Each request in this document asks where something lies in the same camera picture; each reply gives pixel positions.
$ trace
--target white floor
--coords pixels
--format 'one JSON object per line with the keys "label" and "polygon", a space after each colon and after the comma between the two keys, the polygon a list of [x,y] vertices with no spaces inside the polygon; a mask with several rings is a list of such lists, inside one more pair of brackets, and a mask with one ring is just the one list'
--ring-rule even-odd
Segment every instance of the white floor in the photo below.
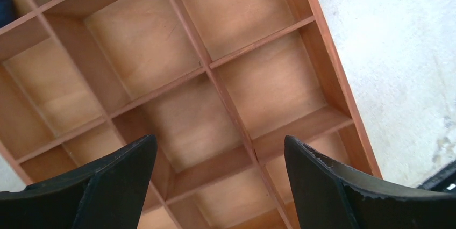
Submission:
{"label": "white floor", "polygon": [[[456,0],[320,0],[385,180],[456,159]],[[23,183],[0,158],[0,190]]]}

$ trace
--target wooden organizer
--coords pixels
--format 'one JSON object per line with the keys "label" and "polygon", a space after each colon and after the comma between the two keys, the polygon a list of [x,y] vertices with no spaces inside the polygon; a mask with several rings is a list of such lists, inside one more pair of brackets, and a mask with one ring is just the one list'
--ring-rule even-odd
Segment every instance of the wooden organizer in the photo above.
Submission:
{"label": "wooden organizer", "polygon": [[318,0],[15,1],[0,151],[27,184],[155,134],[138,228],[297,229],[285,135],[381,177]]}

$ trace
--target wooden frame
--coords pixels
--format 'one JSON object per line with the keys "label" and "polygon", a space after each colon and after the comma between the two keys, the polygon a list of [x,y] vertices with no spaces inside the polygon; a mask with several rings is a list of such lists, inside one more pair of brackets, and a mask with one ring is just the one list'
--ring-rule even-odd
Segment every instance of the wooden frame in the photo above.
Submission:
{"label": "wooden frame", "polygon": [[285,135],[381,177],[318,0],[15,1],[0,153],[27,184],[155,134],[138,228],[297,229]]}

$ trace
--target blue fabric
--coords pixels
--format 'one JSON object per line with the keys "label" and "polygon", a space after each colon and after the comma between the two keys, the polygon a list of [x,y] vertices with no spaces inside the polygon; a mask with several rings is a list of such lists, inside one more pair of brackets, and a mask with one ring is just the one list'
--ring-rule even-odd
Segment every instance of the blue fabric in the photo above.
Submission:
{"label": "blue fabric", "polygon": [[0,0],[0,28],[16,19],[12,0]]}

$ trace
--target wooden shelf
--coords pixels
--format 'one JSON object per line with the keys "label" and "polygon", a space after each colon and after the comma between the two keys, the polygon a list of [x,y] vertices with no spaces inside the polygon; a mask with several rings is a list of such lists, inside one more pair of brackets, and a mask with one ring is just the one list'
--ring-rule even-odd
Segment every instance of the wooden shelf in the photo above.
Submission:
{"label": "wooden shelf", "polygon": [[155,134],[138,228],[299,229],[295,135],[380,177],[318,0],[15,0],[0,153],[27,183]]}

